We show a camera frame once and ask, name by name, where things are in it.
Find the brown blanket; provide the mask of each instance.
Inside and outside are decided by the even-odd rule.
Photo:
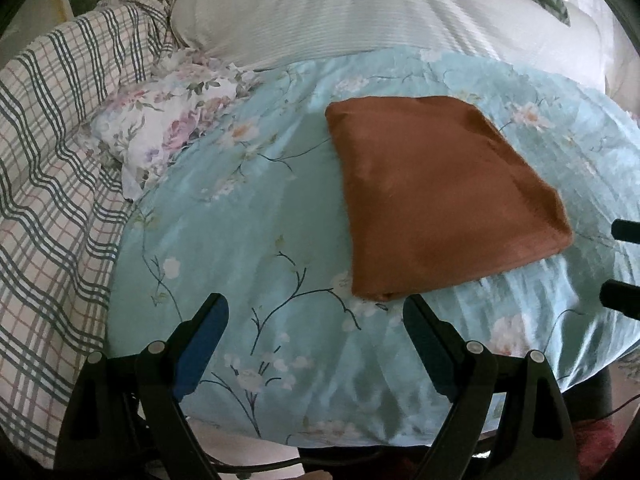
[[[472,105],[436,96],[332,103],[353,294],[388,301],[477,280],[573,241],[554,189]]]

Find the checkered blanket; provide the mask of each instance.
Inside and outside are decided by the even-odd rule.
[[[0,71],[0,424],[51,465],[87,354],[101,349],[130,213],[120,177],[71,133],[173,50],[174,0],[105,0]]]

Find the metal screw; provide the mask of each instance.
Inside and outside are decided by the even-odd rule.
[[[164,346],[164,341],[153,341],[146,349],[150,354],[161,354],[164,352]]]
[[[102,352],[91,352],[86,360],[89,364],[95,365],[100,362],[100,359],[102,359]]]
[[[534,350],[529,355],[531,356],[531,360],[535,363],[545,362],[545,355],[539,350]]]
[[[478,341],[469,341],[466,344],[466,349],[472,354],[481,354],[484,350],[484,346],[482,346],[482,343],[479,343]]]

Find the sheer curtain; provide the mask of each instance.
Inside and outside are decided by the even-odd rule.
[[[602,38],[607,95],[640,115],[640,56],[604,0],[566,0],[588,14]]]

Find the wire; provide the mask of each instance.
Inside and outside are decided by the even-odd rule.
[[[229,465],[220,460],[212,457],[210,454],[205,453],[207,458],[216,468],[218,473],[223,474],[248,474],[248,473],[261,473],[264,471],[274,471],[276,469],[283,469],[285,467],[291,467],[293,465],[314,465],[320,467],[342,467],[350,465],[358,465],[365,462],[370,462],[382,456],[383,451],[381,449],[367,456],[361,456],[359,458],[352,458],[350,460],[322,460],[319,458],[291,458],[289,460],[283,460],[282,462],[273,462],[270,464],[261,465]]]
[[[595,424],[596,422],[600,422],[601,420],[604,420],[605,418],[609,418],[610,416],[615,415],[617,412],[619,412],[623,408],[626,408],[628,405],[630,405],[634,400],[638,400],[638,399],[640,399],[640,394],[637,394],[636,396],[631,397],[627,402],[625,402],[624,404],[618,406],[612,412],[607,413],[607,415],[603,415],[600,418],[596,418],[595,420],[590,420],[586,424],[586,426],[590,426],[591,424]]]

